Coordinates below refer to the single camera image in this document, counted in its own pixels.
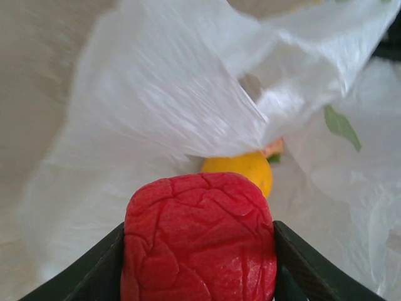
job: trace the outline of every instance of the lemon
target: lemon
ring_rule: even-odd
[[[273,184],[273,173],[269,162],[260,152],[252,152],[237,157],[207,158],[202,172],[236,172],[253,182],[267,198]]]

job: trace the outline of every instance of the yellow fruit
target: yellow fruit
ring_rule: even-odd
[[[260,152],[252,152],[237,157],[207,158],[202,172],[236,172],[247,177],[260,190],[265,198],[271,191],[273,174],[269,162]]]

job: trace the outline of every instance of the plastic bag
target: plastic bag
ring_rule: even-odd
[[[399,7],[400,0],[366,0],[363,6],[357,0],[328,1],[256,19],[225,0],[121,1],[97,22],[76,71],[67,123],[26,188],[23,234],[43,280],[119,224],[140,186],[197,172],[198,157],[260,149],[287,134],[289,149],[304,171],[294,183],[303,179],[311,183],[307,189],[316,186],[330,199],[309,198],[311,190],[306,190],[287,199],[293,207],[281,207],[288,189],[278,190],[280,183],[285,186],[293,175],[278,177],[276,195],[269,200],[274,217],[285,222],[292,214],[302,217],[296,231],[318,249],[333,241],[342,246],[323,251],[357,280],[384,292],[390,282],[381,276],[390,270],[382,265],[378,239],[390,226],[379,234],[365,227],[373,209],[363,207],[361,186],[340,178],[341,172],[361,173],[350,164],[335,169],[337,174],[325,174],[332,163],[324,161],[332,159],[330,147],[338,144],[353,164],[371,162],[369,147],[377,143],[358,124],[359,154],[330,133],[319,141],[308,136],[326,129],[318,122],[314,126],[319,129],[307,126],[303,135],[291,133],[314,114],[320,116],[322,106],[347,94]],[[348,102],[355,109],[361,101]],[[385,168],[381,163],[378,168]],[[317,164],[322,171],[313,174]],[[278,172],[285,168],[283,163]],[[382,174],[377,174],[379,187],[394,187]],[[339,185],[345,185],[343,191]],[[319,208],[313,212],[316,221],[308,215],[311,207]],[[325,228],[347,217],[348,224],[329,232]],[[339,232],[348,229],[355,235]],[[352,244],[349,239],[357,235],[360,241]]]

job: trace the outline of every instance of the red fruit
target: red fruit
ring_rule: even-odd
[[[272,300],[273,235],[265,198],[243,176],[155,181],[128,204],[121,300]]]

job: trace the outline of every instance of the leaf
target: leaf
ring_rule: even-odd
[[[280,163],[281,162],[281,155],[280,154],[271,155],[270,157],[268,157],[268,162],[270,164]]]
[[[350,141],[357,152],[360,152],[362,145],[359,142],[357,133],[355,133],[348,119],[334,111],[331,105],[325,106],[325,120],[330,132],[339,135]]]

